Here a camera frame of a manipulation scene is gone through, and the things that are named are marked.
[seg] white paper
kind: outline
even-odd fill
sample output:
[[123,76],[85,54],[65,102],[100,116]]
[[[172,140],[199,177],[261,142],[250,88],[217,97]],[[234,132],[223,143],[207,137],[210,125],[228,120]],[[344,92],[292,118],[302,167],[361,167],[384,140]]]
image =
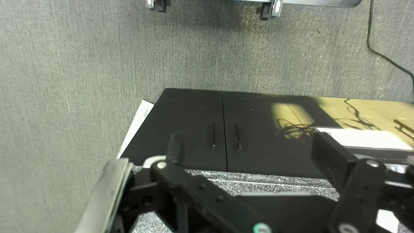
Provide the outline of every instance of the white paper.
[[150,114],[151,109],[153,109],[154,103],[148,102],[145,99],[141,101],[137,112],[135,114],[132,123],[129,125],[129,129],[126,134],[124,141],[122,142],[122,146],[119,149],[118,156],[119,158],[122,155],[122,153],[124,153],[124,150],[127,149],[128,143],[131,142],[131,140],[133,138],[135,133],[140,129],[141,124],[144,123],[144,120],[146,119],[148,114]]
[[397,233],[400,221],[391,211],[379,210],[377,215],[377,225],[391,233]]
[[411,151],[413,147],[388,131],[358,131],[343,128],[317,128],[329,133],[346,147]]

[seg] black cable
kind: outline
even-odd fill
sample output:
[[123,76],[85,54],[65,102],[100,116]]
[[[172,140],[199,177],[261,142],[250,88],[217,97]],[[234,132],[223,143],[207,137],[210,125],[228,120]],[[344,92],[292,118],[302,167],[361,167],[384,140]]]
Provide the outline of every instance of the black cable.
[[375,49],[373,49],[371,46],[371,27],[373,27],[373,11],[374,11],[374,0],[371,0],[370,2],[370,14],[369,14],[369,19],[368,19],[368,36],[366,36],[366,46],[369,49],[369,52],[379,55],[380,58],[388,61],[391,65],[393,65],[395,67],[400,68],[402,72],[408,74],[411,80],[413,80],[413,85],[414,85],[414,74],[411,71],[409,71],[408,68],[402,67],[401,65],[399,65],[397,62],[392,61],[389,57],[377,52]]

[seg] gray fabric surface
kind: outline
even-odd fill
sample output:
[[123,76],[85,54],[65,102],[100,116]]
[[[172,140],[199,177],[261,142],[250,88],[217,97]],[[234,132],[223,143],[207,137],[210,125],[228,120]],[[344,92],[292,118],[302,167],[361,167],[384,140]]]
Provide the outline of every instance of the gray fabric surface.
[[[166,87],[413,99],[355,9],[177,0],[0,0],[1,232],[71,232],[141,98]],[[378,0],[374,46],[414,70],[414,2]]]

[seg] cabinet door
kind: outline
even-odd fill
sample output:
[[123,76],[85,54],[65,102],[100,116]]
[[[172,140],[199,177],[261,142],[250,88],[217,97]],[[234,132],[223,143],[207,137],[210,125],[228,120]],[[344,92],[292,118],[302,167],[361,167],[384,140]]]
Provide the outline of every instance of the cabinet door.
[[225,93],[224,114],[228,171],[322,177],[309,131],[335,121],[312,98]]
[[182,136],[185,168],[226,169],[220,92],[166,89],[122,156],[142,164],[166,155],[173,133]]

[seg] wire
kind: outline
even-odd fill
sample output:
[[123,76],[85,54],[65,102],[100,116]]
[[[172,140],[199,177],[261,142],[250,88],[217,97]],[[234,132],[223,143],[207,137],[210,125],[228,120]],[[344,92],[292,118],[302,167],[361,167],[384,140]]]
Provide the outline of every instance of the wire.
[[373,13],[374,13],[374,0],[370,1],[370,14],[369,14],[369,19],[368,19],[368,36],[366,36],[366,46],[369,49],[369,52],[379,55],[380,58],[388,61],[391,65],[393,65],[395,67],[400,68],[402,72],[408,74],[411,80],[413,80],[413,88],[414,88],[414,74],[411,71],[409,71],[408,68],[402,67],[401,65],[399,65],[397,62],[395,62],[393,59],[391,59],[389,57],[377,52],[375,49],[373,49],[371,46],[371,27],[373,27]]

